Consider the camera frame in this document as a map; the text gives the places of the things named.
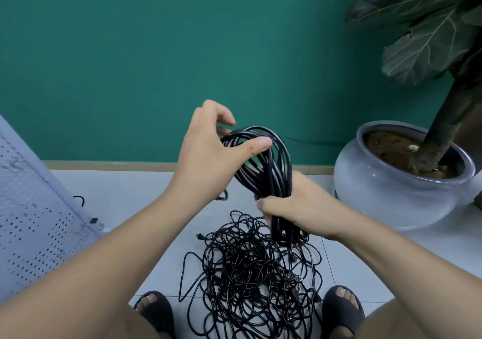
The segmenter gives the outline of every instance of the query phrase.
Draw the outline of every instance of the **slipper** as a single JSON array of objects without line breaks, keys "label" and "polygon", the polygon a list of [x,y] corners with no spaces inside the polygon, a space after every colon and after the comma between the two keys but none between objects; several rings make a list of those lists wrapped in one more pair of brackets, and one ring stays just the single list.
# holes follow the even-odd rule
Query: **slipper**
[{"label": "slipper", "polygon": [[144,307],[139,314],[144,317],[158,333],[164,331],[169,334],[172,339],[175,339],[174,315],[172,314],[171,304],[167,300],[166,296],[164,296],[162,293],[158,291],[149,291],[144,293],[134,305],[134,310],[141,300],[149,295],[155,295],[157,300]]},{"label": "slipper", "polygon": [[[344,297],[336,294],[338,288],[343,288],[355,296],[359,309]],[[336,285],[331,287],[325,295],[322,303],[322,339],[328,339],[332,331],[338,326],[344,326],[353,335],[365,320],[365,313],[358,297],[349,288]]]}]

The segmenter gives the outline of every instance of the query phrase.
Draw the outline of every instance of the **pot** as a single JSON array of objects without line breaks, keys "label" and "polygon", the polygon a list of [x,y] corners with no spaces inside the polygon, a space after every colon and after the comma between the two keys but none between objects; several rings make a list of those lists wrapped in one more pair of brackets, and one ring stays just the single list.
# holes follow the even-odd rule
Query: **pot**
[{"label": "pot", "polygon": [[464,185],[475,174],[474,163],[464,150],[452,144],[443,159],[455,166],[458,177],[426,178],[397,169],[371,153],[364,135],[373,131],[392,131],[417,141],[423,141],[427,133],[396,121],[362,125],[334,166],[334,188],[341,202],[395,230],[407,231],[437,222],[463,200]]}]

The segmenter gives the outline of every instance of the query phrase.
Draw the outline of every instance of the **fingernail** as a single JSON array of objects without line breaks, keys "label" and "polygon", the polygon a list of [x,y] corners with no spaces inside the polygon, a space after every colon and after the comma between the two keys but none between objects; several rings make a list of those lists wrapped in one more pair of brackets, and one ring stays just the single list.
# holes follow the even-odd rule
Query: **fingernail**
[{"label": "fingernail", "polygon": [[258,142],[263,149],[268,149],[273,144],[273,141],[269,137],[258,137]]}]

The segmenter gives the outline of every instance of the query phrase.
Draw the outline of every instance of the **thigh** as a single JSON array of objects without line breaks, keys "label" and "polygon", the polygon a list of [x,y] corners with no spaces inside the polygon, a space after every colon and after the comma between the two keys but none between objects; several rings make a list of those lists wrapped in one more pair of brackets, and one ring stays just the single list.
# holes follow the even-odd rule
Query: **thigh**
[{"label": "thigh", "polygon": [[427,339],[400,303],[393,299],[373,311],[356,339]]},{"label": "thigh", "polygon": [[159,339],[159,335],[136,310],[126,306],[103,339]]}]

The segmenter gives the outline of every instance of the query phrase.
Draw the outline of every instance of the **perforated metal board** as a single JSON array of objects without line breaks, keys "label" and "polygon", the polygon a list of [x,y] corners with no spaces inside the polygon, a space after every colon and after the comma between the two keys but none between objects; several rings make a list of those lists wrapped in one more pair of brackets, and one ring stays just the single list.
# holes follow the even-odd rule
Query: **perforated metal board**
[{"label": "perforated metal board", "polygon": [[103,235],[0,116],[0,305]]}]

